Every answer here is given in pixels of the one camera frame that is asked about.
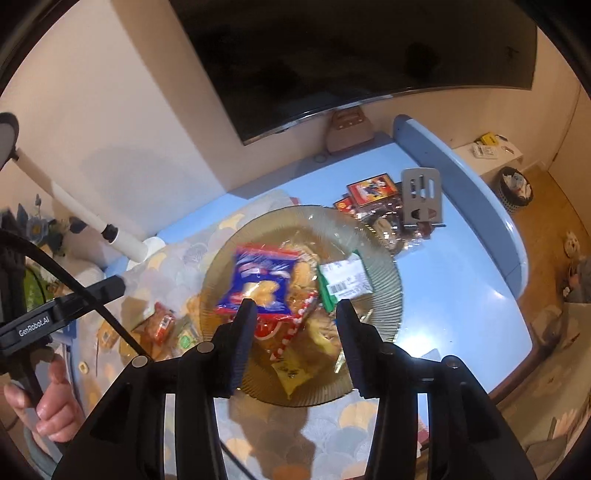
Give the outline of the person's left hand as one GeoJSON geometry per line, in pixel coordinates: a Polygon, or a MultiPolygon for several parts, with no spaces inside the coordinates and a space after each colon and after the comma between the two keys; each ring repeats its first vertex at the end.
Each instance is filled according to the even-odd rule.
{"type": "Polygon", "coordinates": [[[71,441],[85,420],[68,381],[64,359],[59,354],[53,356],[48,374],[50,383],[35,407],[39,418],[35,422],[29,421],[25,415],[25,410],[31,408],[28,395],[13,383],[3,388],[8,405],[31,431],[35,443],[45,453],[49,452],[49,442],[71,441]]]}

